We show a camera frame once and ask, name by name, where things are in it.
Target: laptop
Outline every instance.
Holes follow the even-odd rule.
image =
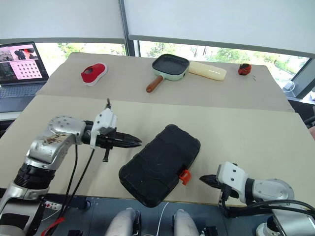
[[[19,112],[49,76],[34,42],[0,45],[0,112]]]

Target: pan handle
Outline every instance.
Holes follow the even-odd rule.
[[[153,80],[153,82],[151,82],[148,86],[147,86],[147,92],[152,92],[158,85],[159,83],[161,83],[163,80],[163,76],[159,75],[156,77],[155,80]]]

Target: red shoe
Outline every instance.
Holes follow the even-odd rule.
[[[82,73],[83,83],[87,86],[95,85],[106,74],[108,67],[104,63],[97,63],[86,68]]]

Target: window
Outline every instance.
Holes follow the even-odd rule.
[[[142,57],[157,58],[170,53],[196,61],[250,63],[266,65],[280,87],[302,68],[309,58],[241,49],[140,41]]]
[[[124,44],[116,43],[36,43],[50,76],[72,52],[126,55]]]

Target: red latch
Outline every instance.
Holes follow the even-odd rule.
[[[186,185],[191,179],[189,170],[183,170],[183,172],[179,175],[179,179],[183,181],[183,185]]]

